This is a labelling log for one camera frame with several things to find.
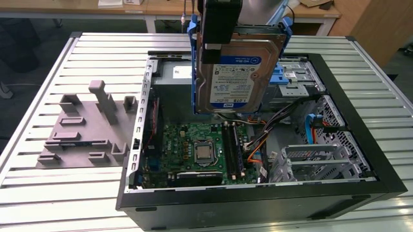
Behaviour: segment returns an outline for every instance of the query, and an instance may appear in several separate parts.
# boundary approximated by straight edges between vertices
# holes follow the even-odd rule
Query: wooden desk
[[[121,8],[112,9],[97,9],[97,0],[0,0],[0,17],[142,19],[148,33],[154,33],[154,20],[180,20],[182,8],[184,0],[144,0],[141,5],[124,4]],[[299,5],[293,13],[296,23],[320,24],[316,35],[327,35],[335,19],[340,17],[333,7],[324,11],[317,7]],[[189,19],[189,0],[185,14]]]
[[[0,0],[0,12],[74,13],[74,14],[137,14],[145,13],[148,0],[141,5],[97,9],[97,0]]]
[[[335,20],[340,17],[339,11],[331,6],[331,8],[325,11],[313,7],[305,7],[303,4],[299,4],[293,9],[295,14],[295,26],[292,26],[293,34],[297,35],[316,35],[316,36],[325,36],[332,28]]]
[[[152,18],[146,19],[146,25],[154,25],[154,20],[158,19],[180,19],[182,12],[184,0],[146,0],[146,10],[145,14],[152,15]],[[335,19],[340,17],[339,11],[331,6],[325,11],[315,7],[305,7],[299,4],[293,9],[295,22],[296,23],[315,23],[320,24],[316,34],[317,36],[325,36],[329,32]],[[186,0],[186,10],[185,14],[190,14],[190,2]]]

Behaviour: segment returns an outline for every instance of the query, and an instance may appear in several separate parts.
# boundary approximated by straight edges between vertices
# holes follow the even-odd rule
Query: gray 3d printed part
[[[137,101],[133,96],[113,101],[100,88],[104,82],[89,86],[98,102],[81,102],[74,94],[61,97],[62,111],[43,143],[35,168],[121,166],[130,147]]]
[[[96,95],[98,108],[101,109],[109,124],[117,124],[117,118],[114,115],[116,105],[113,103],[112,97],[104,92],[104,82],[90,81],[89,92]]]

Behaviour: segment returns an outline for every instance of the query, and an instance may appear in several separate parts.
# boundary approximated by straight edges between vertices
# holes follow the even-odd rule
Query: hard drive
[[[203,64],[196,45],[194,113],[249,113],[260,106],[288,36],[279,28],[240,27],[221,45],[217,64]]]

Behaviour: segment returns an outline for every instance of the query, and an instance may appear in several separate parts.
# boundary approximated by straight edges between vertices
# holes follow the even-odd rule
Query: metal table
[[[121,167],[34,169],[59,113],[64,93],[93,100],[90,80],[106,83],[114,100],[138,98],[146,51],[189,49],[181,34],[82,33],[69,38],[0,156],[2,232],[137,231],[114,211]],[[204,228],[196,231],[411,231],[413,106],[356,42],[344,37],[292,37],[285,52],[320,53],[408,192],[333,220]]]

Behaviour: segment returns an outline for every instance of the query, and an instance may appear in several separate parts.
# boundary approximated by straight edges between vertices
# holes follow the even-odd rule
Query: motherboard chip
[[[213,162],[215,149],[211,140],[200,140],[193,143],[194,163],[207,167]]]
[[[209,159],[212,156],[209,146],[197,146],[196,147],[196,158],[197,159]]]

